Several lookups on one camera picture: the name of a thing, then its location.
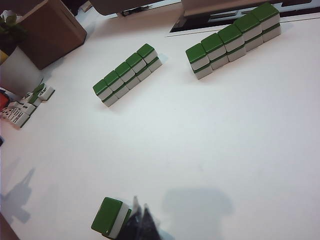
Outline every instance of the cardboard box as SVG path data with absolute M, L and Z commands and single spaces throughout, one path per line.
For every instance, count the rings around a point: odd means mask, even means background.
M 40 70 L 81 46 L 87 35 L 60 0 L 44 0 L 19 23 L 28 34 L 19 47 Z

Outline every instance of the table surface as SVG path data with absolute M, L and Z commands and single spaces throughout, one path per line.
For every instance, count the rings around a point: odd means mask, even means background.
M 134 195 L 165 240 L 320 239 L 320 14 L 197 80 L 185 50 L 212 31 L 168 36 L 181 12 L 80 14 L 85 44 L 43 71 L 54 95 L 20 130 L 1 121 L 21 240 L 102 240 L 103 198 Z M 163 66 L 107 108 L 92 86 L 144 43 Z

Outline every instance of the white pot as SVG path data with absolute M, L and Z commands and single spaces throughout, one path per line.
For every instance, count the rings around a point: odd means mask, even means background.
M 0 87 L 23 97 L 42 81 L 42 72 L 16 47 L 0 66 Z

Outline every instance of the yellow object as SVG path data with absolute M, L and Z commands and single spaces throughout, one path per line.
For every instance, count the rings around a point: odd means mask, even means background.
M 8 55 L 0 50 L 0 65 L 8 58 Z

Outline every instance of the stack of mahjong tiles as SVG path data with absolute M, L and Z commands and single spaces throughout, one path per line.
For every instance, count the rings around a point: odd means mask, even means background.
M 22 128 L 40 103 L 49 100 L 54 92 L 55 90 L 51 86 L 42 83 L 33 92 L 28 92 L 20 101 L 10 102 L 0 112 L 1 116 L 15 126 Z
M 161 65 L 156 50 L 146 43 L 94 85 L 93 90 L 110 107 Z
M 279 11 L 266 2 L 185 51 L 198 79 L 278 36 Z

